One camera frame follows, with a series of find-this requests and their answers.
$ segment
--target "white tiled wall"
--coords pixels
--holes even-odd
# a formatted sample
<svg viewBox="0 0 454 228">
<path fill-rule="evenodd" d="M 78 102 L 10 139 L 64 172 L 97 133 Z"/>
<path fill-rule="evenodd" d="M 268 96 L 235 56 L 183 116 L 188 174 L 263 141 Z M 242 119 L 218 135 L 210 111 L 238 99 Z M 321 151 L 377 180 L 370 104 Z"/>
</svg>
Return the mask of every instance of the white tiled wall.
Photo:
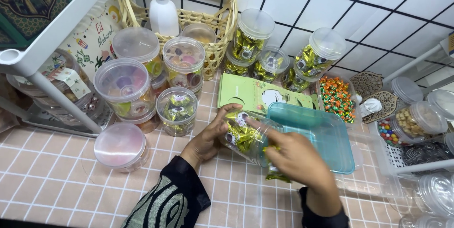
<svg viewBox="0 0 454 228">
<path fill-rule="evenodd" d="M 172 1 L 177 7 L 207 13 L 214 13 L 226 2 Z M 454 0 L 237 1 L 240 11 L 258 8 L 274 18 L 275 31 L 269 45 L 281 46 L 290 56 L 308 43 L 315 29 L 335 29 L 347 39 L 347 53 L 331 69 L 348 75 L 368 70 L 386 77 L 454 31 Z M 436 78 L 454 74 L 454 66 L 436 65 L 440 66 Z M 415 76 L 421 86 L 435 80 L 424 76 L 423 72 L 421 77 Z"/>
</svg>

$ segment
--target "white shelf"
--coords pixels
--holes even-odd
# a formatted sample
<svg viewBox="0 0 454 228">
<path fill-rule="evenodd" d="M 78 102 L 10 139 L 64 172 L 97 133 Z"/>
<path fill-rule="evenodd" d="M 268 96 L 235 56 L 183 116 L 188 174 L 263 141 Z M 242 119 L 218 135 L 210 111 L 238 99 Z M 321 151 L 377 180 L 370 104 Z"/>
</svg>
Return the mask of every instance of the white shelf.
<svg viewBox="0 0 454 228">
<path fill-rule="evenodd" d="M 0 52 L 0 72 L 31 76 L 71 33 L 97 0 L 72 0 L 25 50 Z"/>
</svg>

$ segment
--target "finger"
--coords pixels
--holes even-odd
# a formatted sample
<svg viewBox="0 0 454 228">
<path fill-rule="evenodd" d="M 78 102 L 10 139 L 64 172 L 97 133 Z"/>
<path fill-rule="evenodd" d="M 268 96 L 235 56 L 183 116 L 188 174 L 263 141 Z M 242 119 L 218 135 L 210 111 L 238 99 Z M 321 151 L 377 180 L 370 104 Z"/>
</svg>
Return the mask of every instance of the finger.
<svg viewBox="0 0 454 228">
<path fill-rule="evenodd" d="M 222 106 L 219 111 L 218 111 L 218 114 L 216 115 L 216 117 L 214 118 L 213 121 L 221 121 L 223 119 L 223 117 L 231 110 L 231 109 L 242 109 L 243 108 L 243 105 L 241 104 L 237 104 L 237 103 L 229 103 L 229 104 L 225 104 L 224 106 Z"/>
<path fill-rule="evenodd" d="M 281 155 L 276 148 L 274 147 L 267 147 L 265 151 L 266 156 L 268 159 L 276 166 L 279 171 L 284 172 L 286 165 L 285 163 L 288 161 L 283 155 Z"/>
<path fill-rule="evenodd" d="M 284 133 L 280 133 L 277 130 L 273 129 L 273 127 L 271 127 L 270 125 L 266 125 L 260 121 L 251 118 L 246 118 L 246 122 L 253 128 L 265 134 L 278 146 L 283 145 L 287 142 L 288 136 L 285 135 Z"/>
<path fill-rule="evenodd" d="M 211 142 L 219 136 L 224 135 L 228 130 L 228 125 L 226 123 L 220 123 L 212 129 L 208 129 L 202 134 L 202 139 L 205 142 Z"/>
</svg>

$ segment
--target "crescent moon decoration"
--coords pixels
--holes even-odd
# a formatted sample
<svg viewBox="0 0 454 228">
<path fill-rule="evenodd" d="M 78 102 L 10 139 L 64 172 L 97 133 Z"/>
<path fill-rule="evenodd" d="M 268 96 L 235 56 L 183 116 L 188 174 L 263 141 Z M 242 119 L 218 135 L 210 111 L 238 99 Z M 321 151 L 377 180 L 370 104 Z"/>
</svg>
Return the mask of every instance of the crescent moon decoration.
<svg viewBox="0 0 454 228">
<path fill-rule="evenodd" d="M 120 22 L 120 10 L 115 6 L 115 5 L 111 5 L 109 7 L 109 14 L 111 12 L 114 12 L 115 14 L 117 14 L 117 23 Z"/>
</svg>

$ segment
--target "black sleeve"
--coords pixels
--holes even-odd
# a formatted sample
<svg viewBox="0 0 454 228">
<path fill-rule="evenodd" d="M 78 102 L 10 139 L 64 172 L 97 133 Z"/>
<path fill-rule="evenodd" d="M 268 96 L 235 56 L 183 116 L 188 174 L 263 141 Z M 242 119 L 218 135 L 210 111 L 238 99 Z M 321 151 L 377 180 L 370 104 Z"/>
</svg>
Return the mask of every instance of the black sleeve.
<svg viewBox="0 0 454 228">
<path fill-rule="evenodd" d="M 121 227 L 194 227 L 200 212 L 210 205 L 195 170 L 183 158 L 175 156 Z"/>
<path fill-rule="evenodd" d="M 348 228 L 348 216 L 345 215 L 343 207 L 339 214 L 333 217 L 321 217 L 312 212 L 306 205 L 307 189 L 308 187 L 300 189 L 301 208 L 303 209 L 301 222 L 304 228 Z"/>
</svg>

